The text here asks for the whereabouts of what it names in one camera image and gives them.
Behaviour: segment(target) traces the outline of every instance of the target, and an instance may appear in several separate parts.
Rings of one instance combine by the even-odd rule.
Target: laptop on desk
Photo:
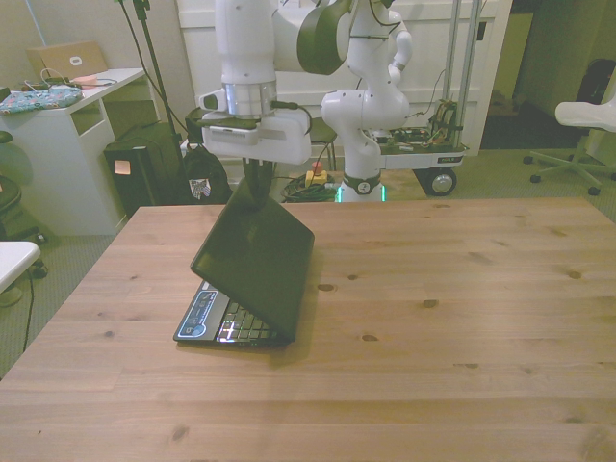
[[[295,340],[314,234],[268,199],[242,200],[242,182],[194,257],[204,281],[181,320],[176,342],[284,345]]]

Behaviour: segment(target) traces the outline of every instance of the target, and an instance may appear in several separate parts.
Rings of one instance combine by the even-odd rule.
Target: laptop lid
[[[273,199],[256,207],[243,180],[191,269],[292,342],[314,239]]]

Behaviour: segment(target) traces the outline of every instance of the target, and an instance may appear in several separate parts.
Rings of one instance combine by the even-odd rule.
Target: computer tower
[[[142,206],[191,203],[167,123],[134,128],[109,144],[104,154],[128,218]]]

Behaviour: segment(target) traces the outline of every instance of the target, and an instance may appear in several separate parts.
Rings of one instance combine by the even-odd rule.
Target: folded fabric
[[[66,108],[82,99],[80,89],[70,87],[43,91],[17,91],[0,103],[0,114],[27,113],[40,109]]]

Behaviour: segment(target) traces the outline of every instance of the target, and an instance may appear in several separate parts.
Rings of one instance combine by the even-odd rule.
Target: wood grain
[[[585,200],[287,207],[295,343],[175,344],[221,208],[140,209],[0,382],[0,460],[616,460],[616,226]]]

